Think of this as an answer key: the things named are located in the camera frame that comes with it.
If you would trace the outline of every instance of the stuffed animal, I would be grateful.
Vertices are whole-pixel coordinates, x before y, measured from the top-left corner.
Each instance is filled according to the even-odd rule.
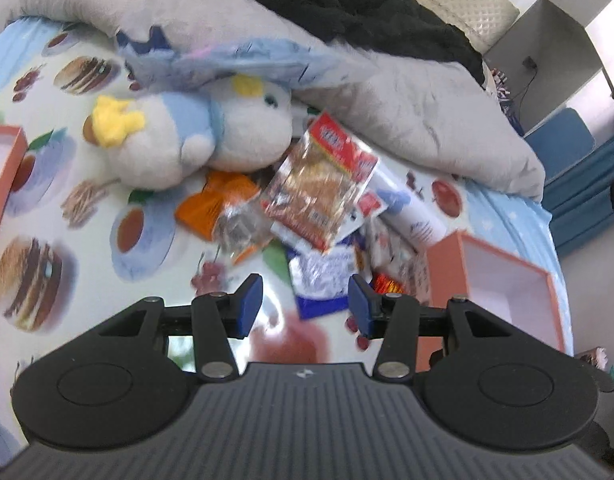
[[[370,75],[333,50],[259,39],[178,54],[153,27],[146,43],[117,35],[120,54],[149,93],[101,96],[92,132],[128,186],[161,190],[203,166],[250,172],[278,160],[292,138],[291,88]]]

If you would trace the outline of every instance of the bed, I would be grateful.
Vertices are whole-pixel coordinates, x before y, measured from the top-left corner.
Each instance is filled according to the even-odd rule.
[[[58,18],[48,7],[42,14]],[[65,13],[65,20],[72,18],[68,14]],[[69,61],[76,56],[106,59],[114,66],[114,75],[105,83],[104,90],[131,96],[136,89],[132,88],[122,60],[114,57],[108,37],[111,34],[105,30],[109,24],[91,18],[83,21],[94,22],[99,30],[80,27],[74,34],[74,43],[61,52],[52,51],[60,44],[55,38],[74,31],[64,22],[26,17],[0,34],[0,121],[22,124],[36,160],[45,157],[48,166],[56,166],[41,192],[19,201],[10,199],[0,227],[0,262],[16,240],[19,244],[35,241],[59,257],[61,272],[55,304],[38,330],[19,330],[0,314],[0,465],[24,445],[9,399],[9,389],[21,370],[33,359],[140,298],[161,296],[169,306],[189,304],[195,295],[192,279],[199,270],[199,260],[213,258],[216,253],[215,245],[177,227],[172,215],[181,196],[201,189],[202,176],[191,178],[181,189],[141,196],[108,174],[104,157],[84,138],[86,110],[92,106],[97,91],[75,96],[54,84],[56,75]],[[469,92],[478,95],[475,92],[482,90],[472,86]],[[531,198],[507,195],[470,179],[454,178],[451,171],[423,169],[389,155],[375,143],[372,146],[403,182],[414,177],[416,190],[449,230],[468,230],[552,274],[565,347],[571,354],[567,293],[549,233],[550,215]],[[100,200],[87,221],[82,225],[70,224],[69,215],[67,218],[63,215],[66,197],[87,182],[95,183]],[[442,182],[451,191],[458,211],[447,214],[443,210],[432,192],[436,182]],[[159,227],[154,235],[157,240],[149,245],[148,252],[134,254],[137,258],[151,257],[153,264],[144,272],[127,275],[119,270],[118,258],[122,255],[114,247],[114,240],[119,223],[136,203],[144,211],[156,211],[154,218]],[[250,272],[258,272],[264,279],[263,307],[252,335],[231,342],[238,366],[244,368],[249,360],[293,360],[363,362],[370,368],[380,342],[369,343],[359,338],[346,312],[301,322],[292,288],[282,273],[275,270],[273,259],[273,254],[259,254],[229,273],[228,292],[235,290]],[[188,338],[172,340],[169,354],[184,369],[193,368]]]

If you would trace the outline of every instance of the black cloth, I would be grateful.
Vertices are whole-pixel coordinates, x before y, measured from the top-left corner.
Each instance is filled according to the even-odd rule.
[[[416,0],[256,0],[326,43],[461,63],[484,83],[482,56],[464,33]]]

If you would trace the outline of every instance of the black object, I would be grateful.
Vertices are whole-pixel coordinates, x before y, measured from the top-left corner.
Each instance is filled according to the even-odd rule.
[[[262,300],[257,275],[191,306],[145,298],[20,375],[13,407],[31,446],[0,478],[610,476],[574,443],[590,431],[599,397],[582,362],[469,301],[422,307],[375,294],[359,276],[349,291],[361,330],[384,336],[370,377],[359,364],[250,364],[239,375],[227,336],[251,328]],[[194,336],[195,374],[165,364],[163,341],[184,334]],[[418,335],[445,341],[446,356],[425,374],[414,373]],[[503,434],[500,417],[516,437]]]
[[[482,85],[482,56],[464,33],[416,0],[256,0],[325,42],[461,63]]]

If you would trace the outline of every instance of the metal screw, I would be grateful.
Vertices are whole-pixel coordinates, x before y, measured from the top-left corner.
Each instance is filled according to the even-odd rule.
[[[388,379],[401,379],[409,375],[409,367],[399,361],[387,361],[378,366],[378,373]]]
[[[203,375],[212,379],[223,379],[233,372],[233,367],[224,361],[212,361],[200,370]]]

